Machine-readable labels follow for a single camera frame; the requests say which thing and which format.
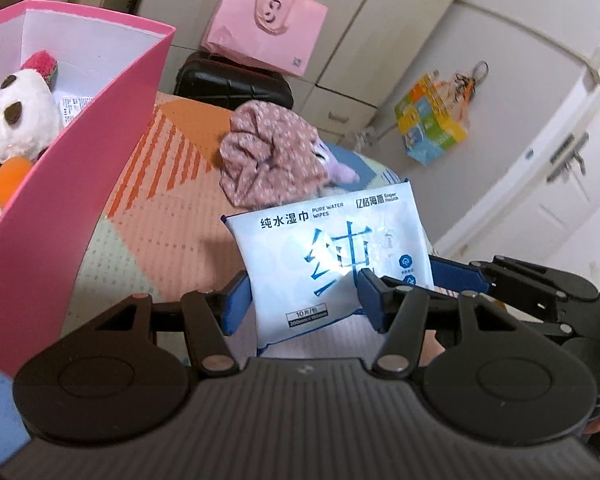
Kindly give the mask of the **large wet wipes pack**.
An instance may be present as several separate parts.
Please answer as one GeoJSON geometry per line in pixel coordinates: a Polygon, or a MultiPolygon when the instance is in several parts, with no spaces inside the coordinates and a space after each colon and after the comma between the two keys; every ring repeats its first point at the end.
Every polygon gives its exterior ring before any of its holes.
{"type": "Polygon", "coordinates": [[[259,351],[360,310],[356,285],[364,269],[434,288],[428,240],[407,182],[223,222],[245,263],[259,351]]]}

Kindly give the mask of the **purple kuromi plush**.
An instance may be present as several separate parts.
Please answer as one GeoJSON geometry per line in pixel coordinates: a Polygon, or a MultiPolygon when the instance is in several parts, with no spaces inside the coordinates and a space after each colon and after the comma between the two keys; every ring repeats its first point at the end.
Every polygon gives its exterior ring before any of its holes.
{"type": "Polygon", "coordinates": [[[327,174],[326,184],[316,193],[316,197],[326,197],[357,191],[360,176],[349,166],[343,164],[328,145],[318,139],[313,145],[313,153],[327,174]]]}

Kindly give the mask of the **pink floral cloth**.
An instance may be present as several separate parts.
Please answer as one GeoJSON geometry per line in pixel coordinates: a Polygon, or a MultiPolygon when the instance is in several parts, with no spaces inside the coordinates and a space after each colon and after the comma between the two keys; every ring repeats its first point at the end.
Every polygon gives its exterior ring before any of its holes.
{"type": "Polygon", "coordinates": [[[315,154],[317,130],[292,110],[249,101],[238,106],[223,136],[220,185],[236,208],[257,210],[315,194],[328,183],[315,154]]]}

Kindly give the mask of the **small tissue pack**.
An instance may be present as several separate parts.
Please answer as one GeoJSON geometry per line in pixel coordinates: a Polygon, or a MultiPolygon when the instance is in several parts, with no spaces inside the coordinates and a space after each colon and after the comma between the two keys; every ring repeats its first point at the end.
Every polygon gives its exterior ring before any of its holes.
{"type": "Polygon", "coordinates": [[[63,96],[58,101],[62,125],[67,127],[92,102],[89,96],[63,96]]]}

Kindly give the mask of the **white panda plush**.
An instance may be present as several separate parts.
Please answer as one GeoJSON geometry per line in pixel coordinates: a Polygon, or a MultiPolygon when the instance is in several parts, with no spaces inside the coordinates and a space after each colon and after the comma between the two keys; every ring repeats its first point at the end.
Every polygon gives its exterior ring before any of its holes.
{"type": "Polygon", "coordinates": [[[9,159],[37,162],[61,132],[59,108],[36,71],[9,74],[0,87],[0,168],[9,159]]]}

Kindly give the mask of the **red strawberry plush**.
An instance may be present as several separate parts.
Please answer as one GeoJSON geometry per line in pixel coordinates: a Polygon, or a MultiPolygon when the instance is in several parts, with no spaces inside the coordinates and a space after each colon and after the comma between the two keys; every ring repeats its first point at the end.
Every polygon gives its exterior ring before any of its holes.
{"type": "Polygon", "coordinates": [[[46,50],[41,50],[29,56],[21,65],[22,70],[35,70],[53,88],[57,78],[58,63],[53,55],[46,50]]]}

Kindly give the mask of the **white door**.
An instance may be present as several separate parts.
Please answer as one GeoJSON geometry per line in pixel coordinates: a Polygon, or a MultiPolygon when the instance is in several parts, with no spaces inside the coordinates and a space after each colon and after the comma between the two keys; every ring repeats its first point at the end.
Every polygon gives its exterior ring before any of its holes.
{"type": "Polygon", "coordinates": [[[516,162],[436,246],[440,255],[468,262],[506,255],[534,263],[554,257],[600,208],[600,47],[593,65],[560,104],[516,162]],[[547,184],[550,158],[573,133],[587,131],[581,154],[586,176],[576,165],[547,184]]]}

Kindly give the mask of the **colourful paper gift bag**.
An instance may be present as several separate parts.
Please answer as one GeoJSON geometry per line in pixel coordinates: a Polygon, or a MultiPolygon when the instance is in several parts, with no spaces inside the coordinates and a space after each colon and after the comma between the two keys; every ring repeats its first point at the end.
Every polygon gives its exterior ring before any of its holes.
{"type": "Polygon", "coordinates": [[[407,156],[428,166],[468,136],[469,105],[490,68],[478,62],[469,73],[443,80],[437,70],[414,83],[394,107],[407,156]]]}

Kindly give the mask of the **black suitcase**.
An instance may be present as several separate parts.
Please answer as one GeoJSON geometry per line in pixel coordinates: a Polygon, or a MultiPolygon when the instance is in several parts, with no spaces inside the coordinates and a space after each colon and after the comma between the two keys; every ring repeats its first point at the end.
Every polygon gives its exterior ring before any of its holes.
{"type": "Polygon", "coordinates": [[[294,96],[282,74],[237,64],[208,52],[186,58],[175,79],[181,98],[236,110],[245,102],[270,102],[291,110],[294,96]]]}

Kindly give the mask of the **beige wardrobe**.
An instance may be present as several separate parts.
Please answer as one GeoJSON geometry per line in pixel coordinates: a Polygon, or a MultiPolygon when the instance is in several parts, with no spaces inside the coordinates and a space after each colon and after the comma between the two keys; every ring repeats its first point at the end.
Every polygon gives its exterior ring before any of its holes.
{"type": "Polygon", "coordinates": [[[289,76],[294,109],[336,142],[367,126],[453,0],[140,0],[170,24],[163,80],[203,47],[289,76]]]}

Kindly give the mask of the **pink storage box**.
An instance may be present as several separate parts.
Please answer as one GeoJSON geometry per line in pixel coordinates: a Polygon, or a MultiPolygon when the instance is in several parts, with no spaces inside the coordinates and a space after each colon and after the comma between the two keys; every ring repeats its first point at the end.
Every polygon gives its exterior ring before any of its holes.
{"type": "Polygon", "coordinates": [[[144,132],[174,30],[94,6],[26,0],[0,11],[0,84],[32,53],[56,58],[58,90],[87,107],[0,214],[0,370],[58,337],[99,215],[144,132]]]}

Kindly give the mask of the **pink tote bag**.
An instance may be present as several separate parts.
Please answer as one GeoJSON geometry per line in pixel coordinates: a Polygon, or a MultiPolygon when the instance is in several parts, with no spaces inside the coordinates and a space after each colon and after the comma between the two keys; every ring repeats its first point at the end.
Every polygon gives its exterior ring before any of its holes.
{"type": "Polygon", "coordinates": [[[327,12],[315,0],[219,0],[201,47],[238,64],[301,77],[327,12]]]}

